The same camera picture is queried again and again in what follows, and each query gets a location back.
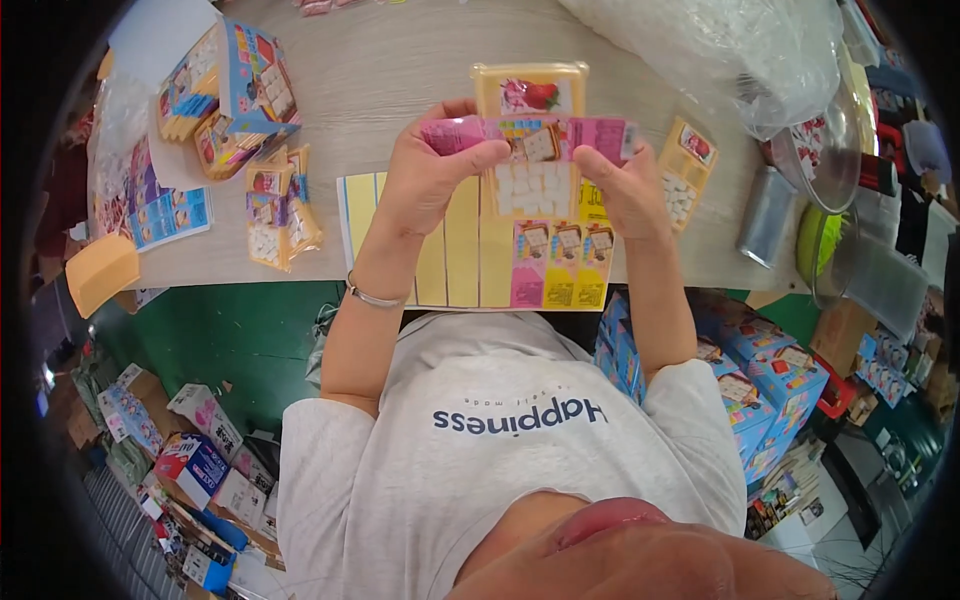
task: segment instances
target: lips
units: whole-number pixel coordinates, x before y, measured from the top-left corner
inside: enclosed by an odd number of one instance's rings
[[[554,533],[555,548],[560,552],[594,534],[625,523],[669,523],[662,510],[636,498],[609,498],[585,506],[567,519]]]

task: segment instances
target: silver bracelet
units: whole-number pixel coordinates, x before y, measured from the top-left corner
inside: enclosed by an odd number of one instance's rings
[[[366,302],[371,306],[376,306],[377,308],[393,308],[395,306],[400,306],[406,300],[406,298],[398,300],[381,300],[380,298],[374,298],[373,296],[368,296],[361,292],[357,286],[353,285],[353,270],[351,269],[347,273],[347,293],[351,296],[356,296],[360,300]]]

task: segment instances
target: green floor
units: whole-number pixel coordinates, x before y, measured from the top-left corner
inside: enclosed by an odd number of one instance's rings
[[[156,373],[170,396],[184,383],[204,383],[223,394],[241,431],[277,431],[284,408],[316,394],[303,379],[310,328],[320,307],[342,294],[343,285],[330,281],[171,288],[136,315],[111,301],[91,321],[121,369],[135,362]],[[743,300],[747,292],[730,295]],[[798,294],[760,313],[805,347],[820,315],[810,296]]]

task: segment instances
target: woman's left hand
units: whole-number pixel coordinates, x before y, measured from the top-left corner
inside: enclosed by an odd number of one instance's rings
[[[445,100],[411,123],[396,139],[377,215],[394,234],[423,237],[444,219],[461,181],[493,168],[510,155],[510,144],[488,140],[451,156],[439,156],[423,141],[420,122],[476,114],[470,98]]]

